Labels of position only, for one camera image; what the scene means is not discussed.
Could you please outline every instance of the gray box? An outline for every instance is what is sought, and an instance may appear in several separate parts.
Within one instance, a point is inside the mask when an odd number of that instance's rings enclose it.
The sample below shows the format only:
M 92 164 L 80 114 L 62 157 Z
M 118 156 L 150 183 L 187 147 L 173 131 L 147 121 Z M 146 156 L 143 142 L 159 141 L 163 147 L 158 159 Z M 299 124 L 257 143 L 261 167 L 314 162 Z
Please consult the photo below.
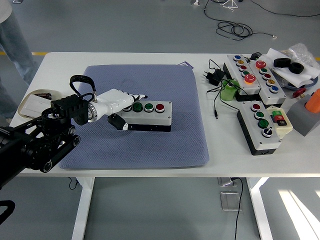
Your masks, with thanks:
M 320 124 L 320 113 L 310 112 L 305 107 L 310 98 L 310 95 L 306 95 L 293 104 L 286 114 L 293 128 L 303 136 Z

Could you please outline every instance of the table leg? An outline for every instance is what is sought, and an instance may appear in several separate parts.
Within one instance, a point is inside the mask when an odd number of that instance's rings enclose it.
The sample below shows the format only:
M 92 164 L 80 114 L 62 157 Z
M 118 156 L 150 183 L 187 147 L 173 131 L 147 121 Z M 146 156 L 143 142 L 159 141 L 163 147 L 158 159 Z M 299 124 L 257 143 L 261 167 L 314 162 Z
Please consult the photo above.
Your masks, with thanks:
M 91 196 L 94 189 L 94 177 L 77 177 L 82 186 L 82 192 L 74 223 L 72 240 L 83 240 L 86 231 L 87 218 L 90 208 Z
M 261 197 L 260 187 L 268 180 L 268 177 L 247 177 L 246 178 L 251 196 L 255 219 L 258 225 L 261 240 L 272 240 L 272 234 Z

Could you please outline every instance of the blue mat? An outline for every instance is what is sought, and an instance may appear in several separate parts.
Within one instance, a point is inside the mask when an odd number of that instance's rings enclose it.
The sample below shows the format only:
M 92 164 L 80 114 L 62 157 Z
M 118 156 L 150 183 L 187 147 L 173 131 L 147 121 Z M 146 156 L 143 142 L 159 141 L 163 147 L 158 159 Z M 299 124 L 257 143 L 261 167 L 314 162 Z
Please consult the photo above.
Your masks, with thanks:
M 97 65 L 84 75 L 100 95 L 110 89 L 172 102 L 171 132 L 116 130 L 107 116 L 74 124 L 80 144 L 60 163 L 62 169 L 143 169 L 204 165 L 209 160 L 196 80 L 189 66 Z M 80 93 L 91 92 L 81 84 Z

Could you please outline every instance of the black rubber ring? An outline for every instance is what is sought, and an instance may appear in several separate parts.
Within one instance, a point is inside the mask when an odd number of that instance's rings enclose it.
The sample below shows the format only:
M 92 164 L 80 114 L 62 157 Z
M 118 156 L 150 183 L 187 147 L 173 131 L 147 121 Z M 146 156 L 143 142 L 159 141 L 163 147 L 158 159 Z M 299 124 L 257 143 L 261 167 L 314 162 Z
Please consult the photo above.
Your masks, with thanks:
M 288 68 L 290 67 L 291 59 L 287 57 L 277 58 L 273 61 L 273 66 L 276 68 Z
M 302 73 L 302 71 L 304 70 L 304 66 L 301 63 L 298 62 L 293 62 L 291 63 L 291 65 L 289 66 L 289 70 L 290 72 L 292 72 L 293 74 L 300 74 Z

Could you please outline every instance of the button panel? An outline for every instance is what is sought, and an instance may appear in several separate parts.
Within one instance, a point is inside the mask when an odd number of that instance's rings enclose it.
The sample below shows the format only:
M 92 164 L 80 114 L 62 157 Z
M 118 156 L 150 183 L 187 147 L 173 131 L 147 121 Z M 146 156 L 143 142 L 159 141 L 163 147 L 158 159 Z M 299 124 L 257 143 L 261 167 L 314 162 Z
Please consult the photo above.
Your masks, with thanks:
M 287 96 L 270 70 L 270 68 L 273 68 L 273 66 L 268 66 L 265 57 L 262 55 L 259 57 L 259 60 L 252 60 L 248 65 L 252 70 L 252 74 L 255 75 L 257 82 L 261 86 L 259 96 L 264 105 L 280 106 L 281 104 L 283 104 Z
M 229 61 L 225 64 L 227 65 L 232 78 L 238 81 L 239 87 L 243 89 L 248 95 L 257 95 L 261 88 L 259 83 L 255 79 L 253 80 L 252 77 L 247 80 L 245 79 L 246 75 L 253 74 L 245 57 L 243 55 L 228 55 L 227 57 Z M 247 95 L 244 91 L 239 90 L 239 95 Z
M 252 155 L 272 154 L 280 146 L 281 139 L 262 101 L 240 102 L 237 118 Z
M 169 132 L 172 124 L 172 102 L 139 100 L 131 109 L 123 109 L 116 113 L 126 123 L 139 131 Z

